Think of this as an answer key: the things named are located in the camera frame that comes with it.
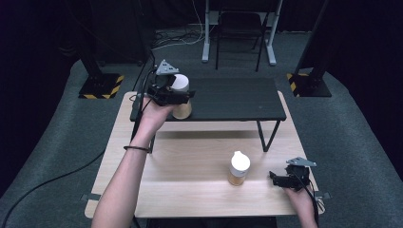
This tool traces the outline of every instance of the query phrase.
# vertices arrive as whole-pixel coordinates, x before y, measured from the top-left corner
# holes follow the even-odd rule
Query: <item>white cup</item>
[[[243,184],[250,165],[251,161],[246,155],[242,154],[240,151],[235,151],[229,168],[229,182],[236,186]]]
[[[187,92],[189,90],[189,79],[183,74],[175,74],[175,82],[171,86],[174,91]],[[192,113],[192,105],[190,100],[187,104],[179,104],[172,111],[172,116],[176,119],[183,120],[190,116]]]

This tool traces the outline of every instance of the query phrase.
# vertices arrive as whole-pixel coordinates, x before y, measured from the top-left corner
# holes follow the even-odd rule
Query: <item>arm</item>
[[[294,191],[291,188],[283,188],[284,192],[287,194],[291,201],[294,209],[297,212],[299,222],[302,228],[317,228],[317,223],[315,222],[314,207],[312,204],[311,197],[305,191],[305,189],[300,189],[299,191]]]
[[[130,145],[149,147],[151,139],[163,125],[173,106],[158,106],[151,102],[144,110],[139,129]],[[130,226],[136,210],[146,152],[127,149],[118,169],[95,210],[92,227]]]

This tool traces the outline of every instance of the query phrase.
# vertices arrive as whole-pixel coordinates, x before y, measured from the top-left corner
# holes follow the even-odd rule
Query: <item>black chair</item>
[[[264,34],[267,30],[269,13],[275,9],[275,0],[221,0],[219,7],[216,69],[219,68],[220,42],[223,38],[252,39],[255,38],[256,47],[258,40],[259,56],[256,64],[256,72],[259,70],[261,50],[265,42]]]

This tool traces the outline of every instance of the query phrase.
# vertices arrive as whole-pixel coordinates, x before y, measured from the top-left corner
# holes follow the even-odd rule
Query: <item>hand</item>
[[[137,139],[133,139],[137,140],[137,143],[140,143],[137,144],[138,146],[145,146],[143,142],[149,142],[152,139],[157,130],[163,126],[166,117],[174,107],[174,105],[159,106],[154,101],[150,100],[150,98],[144,97],[144,111],[139,129],[136,133]]]
[[[297,192],[291,188],[283,188],[283,190],[297,212],[301,227],[317,227],[312,199],[305,189],[302,188]]]

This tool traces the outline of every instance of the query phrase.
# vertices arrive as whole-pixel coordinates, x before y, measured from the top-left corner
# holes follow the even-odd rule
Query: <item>gray carpet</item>
[[[255,72],[257,55],[248,48],[222,46],[219,70],[215,70],[215,42],[210,62],[202,64],[202,41],[189,46],[154,50],[156,63],[165,59],[192,78],[274,78],[289,106],[317,184],[333,198],[325,201],[321,227],[401,227],[403,186],[381,145],[349,95],[332,75],[324,80],[331,98],[295,98],[286,79],[294,72],[309,38],[307,33],[280,33],[274,42],[277,66],[268,66],[262,55]],[[106,65],[103,72],[124,74],[114,99],[78,99],[86,70],[77,62],[71,69],[64,96],[47,131],[38,142],[19,175],[0,199],[0,219],[11,206],[36,185],[68,173],[96,158],[106,147],[124,94],[134,86],[141,68],[135,65]],[[91,191],[101,159],[65,178],[50,182],[30,193],[12,211],[7,227],[89,227],[84,215],[83,194]],[[297,217],[278,218],[278,227],[298,227]]]

